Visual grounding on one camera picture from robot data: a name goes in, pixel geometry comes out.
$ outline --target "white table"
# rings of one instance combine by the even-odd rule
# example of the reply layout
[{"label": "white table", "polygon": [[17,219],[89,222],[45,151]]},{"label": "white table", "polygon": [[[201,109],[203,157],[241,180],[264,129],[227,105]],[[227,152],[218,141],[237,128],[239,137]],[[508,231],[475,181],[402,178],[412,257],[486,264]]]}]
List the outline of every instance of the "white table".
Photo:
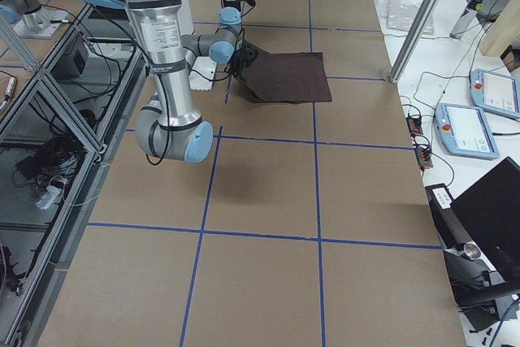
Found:
[{"label": "white table", "polygon": [[[375,2],[376,6],[378,6],[379,1],[375,0]],[[471,62],[478,46],[479,39],[483,34],[483,30],[479,26],[476,26],[478,24],[477,20],[474,20],[474,22],[470,24],[470,27],[476,27],[466,32],[460,41],[451,38],[436,40],[428,39],[433,37],[448,37],[465,5],[466,0],[440,0],[433,13],[433,36],[422,36],[411,60],[406,66],[403,76],[399,80],[398,89],[402,103],[408,104],[410,103],[409,99],[411,99],[411,103],[422,112],[422,115],[433,114],[431,108],[413,99],[414,92],[423,72],[433,72],[437,75],[447,77],[453,75],[468,76],[470,73]],[[384,17],[380,16],[379,22],[382,31],[385,34],[385,43],[390,61],[394,64],[405,38],[392,37],[388,34],[405,36],[406,33],[387,28],[387,19]],[[509,72],[499,58],[485,57],[481,55],[480,51],[476,52],[473,64],[473,69],[475,68],[486,70],[495,69],[495,72],[497,73],[509,75]],[[448,88],[446,89],[445,94],[442,94],[447,83],[449,83]],[[473,106],[469,87],[470,83],[468,79],[456,78],[444,80],[439,77],[424,75],[416,97],[433,107],[437,105],[437,102],[441,97],[441,102]],[[409,107],[404,106],[403,108],[405,114],[408,113]],[[413,114],[414,112],[415,110],[411,109],[410,114]],[[486,116],[493,132],[520,132],[520,123],[515,123],[511,119],[506,119],[498,115],[491,115],[489,113],[486,113]],[[429,140],[432,140],[433,138],[433,152],[448,161],[455,171],[453,183],[449,187],[450,192],[454,197],[463,193],[476,180],[481,178],[506,156],[511,156],[513,160],[520,163],[520,137],[495,137],[500,152],[500,157],[497,160],[488,161],[476,158],[461,158],[446,153],[446,149],[440,142],[438,131],[433,129],[431,126],[431,121],[432,117],[423,117],[422,128]],[[424,177],[422,178],[424,185],[427,186],[438,183],[447,184],[452,178],[451,170],[445,163],[435,156],[432,161],[434,167],[430,170],[426,170]],[[486,336],[484,334],[485,331],[480,332],[479,334],[471,334],[468,332],[468,330],[471,329],[471,325],[467,318],[462,315],[461,321],[465,329],[468,345],[481,345],[483,337]],[[495,341],[494,347],[500,346],[501,344],[520,345],[520,320],[505,322]]]}]

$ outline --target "dark fabric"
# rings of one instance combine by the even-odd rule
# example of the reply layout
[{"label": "dark fabric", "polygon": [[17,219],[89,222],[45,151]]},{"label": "dark fabric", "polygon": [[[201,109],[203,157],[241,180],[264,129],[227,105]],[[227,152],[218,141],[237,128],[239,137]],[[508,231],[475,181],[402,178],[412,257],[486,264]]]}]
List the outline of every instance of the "dark fabric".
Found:
[{"label": "dark fabric", "polygon": [[257,58],[236,78],[250,92],[253,102],[330,102],[322,53],[270,54]]}]

